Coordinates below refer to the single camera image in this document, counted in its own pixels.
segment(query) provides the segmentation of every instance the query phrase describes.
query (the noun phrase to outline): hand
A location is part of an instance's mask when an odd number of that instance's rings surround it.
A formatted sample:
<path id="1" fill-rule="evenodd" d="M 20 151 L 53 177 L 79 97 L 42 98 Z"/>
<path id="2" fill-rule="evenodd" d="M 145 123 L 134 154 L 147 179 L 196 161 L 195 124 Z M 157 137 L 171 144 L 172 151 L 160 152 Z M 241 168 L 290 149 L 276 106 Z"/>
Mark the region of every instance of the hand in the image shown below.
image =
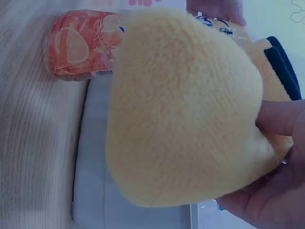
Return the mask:
<path id="1" fill-rule="evenodd" d="M 292 136 L 287 163 L 267 178 L 225 195 L 217 202 L 260 229 L 305 228 L 305 100 L 263 102 L 257 126 Z"/>
<path id="2" fill-rule="evenodd" d="M 197 16 L 203 16 L 230 21 L 242 26 L 247 25 L 243 16 L 242 0 L 186 0 L 186 10 Z"/>

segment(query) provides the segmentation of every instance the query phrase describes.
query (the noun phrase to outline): microfiber mitt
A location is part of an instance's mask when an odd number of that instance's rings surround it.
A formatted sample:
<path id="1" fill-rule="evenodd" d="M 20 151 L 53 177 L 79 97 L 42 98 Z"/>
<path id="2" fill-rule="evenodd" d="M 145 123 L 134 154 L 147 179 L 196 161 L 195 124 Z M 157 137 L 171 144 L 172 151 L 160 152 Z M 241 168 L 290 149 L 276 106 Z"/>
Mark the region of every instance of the microfiber mitt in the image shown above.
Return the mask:
<path id="1" fill-rule="evenodd" d="M 280 163 L 291 142 L 278 153 L 277 136 L 255 126 L 266 95 L 262 53 L 245 52 L 180 10 L 132 16 L 116 62 L 106 146 L 109 170 L 132 203 L 216 198 Z"/>

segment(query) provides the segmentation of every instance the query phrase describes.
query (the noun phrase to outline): can label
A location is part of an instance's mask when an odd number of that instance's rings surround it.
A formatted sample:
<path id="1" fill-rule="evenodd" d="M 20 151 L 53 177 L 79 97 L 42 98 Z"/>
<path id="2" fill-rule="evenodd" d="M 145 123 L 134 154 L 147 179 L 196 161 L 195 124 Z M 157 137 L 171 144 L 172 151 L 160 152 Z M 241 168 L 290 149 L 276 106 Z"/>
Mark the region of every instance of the can label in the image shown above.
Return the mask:
<path id="1" fill-rule="evenodd" d="M 122 42 L 120 26 L 128 18 L 127 13 L 95 10 L 61 15 L 53 25 L 49 41 L 51 71 L 57 76 L 79 75 L 80 80 L 112 73 Z"/>

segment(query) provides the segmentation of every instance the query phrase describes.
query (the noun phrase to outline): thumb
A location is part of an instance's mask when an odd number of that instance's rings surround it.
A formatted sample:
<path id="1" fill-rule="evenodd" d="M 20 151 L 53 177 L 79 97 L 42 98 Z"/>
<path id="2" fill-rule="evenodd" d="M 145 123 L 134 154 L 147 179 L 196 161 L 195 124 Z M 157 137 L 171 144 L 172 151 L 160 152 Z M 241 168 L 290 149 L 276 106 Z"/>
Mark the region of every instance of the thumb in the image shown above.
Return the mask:
<path id="1" fill-rule="evenodd" d="M 257 127 L 276 135 L 292 136 L 305 131 L 305 100 L 291 102 L 263 101 L 256 120 Z"/>
<path id="2" fill-rule="evenodd" d="M 247 22 L 242 13 L 233 13 L 229 16 L 231 22 L 241 25 L 241 26 L 246 26 Z"/>

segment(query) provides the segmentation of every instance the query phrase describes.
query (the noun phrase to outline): fingernail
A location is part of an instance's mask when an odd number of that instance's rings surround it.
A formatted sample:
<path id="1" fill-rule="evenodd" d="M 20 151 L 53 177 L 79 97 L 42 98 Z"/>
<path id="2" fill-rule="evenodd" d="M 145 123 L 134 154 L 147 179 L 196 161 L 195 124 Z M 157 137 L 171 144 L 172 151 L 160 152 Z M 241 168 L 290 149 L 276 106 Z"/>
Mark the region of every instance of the fingernail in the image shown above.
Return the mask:
<path id="1" fill-rule="evenodd" d="M 219 210 L 221 210 L 221 211 L 223 211 L 223 210 L 224 210 L 224 208 L 223 208 L 223 207 L 221 207 L 219 204 L 217 204 L 217 207 L 218 207 L 218 209 L 219 209 Z"/>

